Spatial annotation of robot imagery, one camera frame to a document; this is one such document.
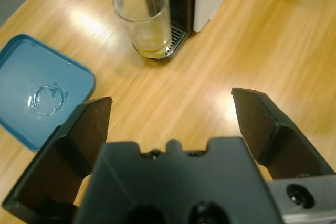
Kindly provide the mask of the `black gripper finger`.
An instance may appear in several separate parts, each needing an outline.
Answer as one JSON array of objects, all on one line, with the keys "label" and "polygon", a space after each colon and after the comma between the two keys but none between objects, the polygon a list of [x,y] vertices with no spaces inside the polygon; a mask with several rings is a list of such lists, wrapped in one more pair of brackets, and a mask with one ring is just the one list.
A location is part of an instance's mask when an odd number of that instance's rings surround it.
[{"label": "black gripper finger", "polygon": [[240,132],[273,179],[332,175],[334,170],[265,93],[232,88]]},{"label": "black gripper finger", "polygon": [[56,127],[2,203],[25,223],[72,223],[74,201],[107,140],[111,97],[78,105]]}]

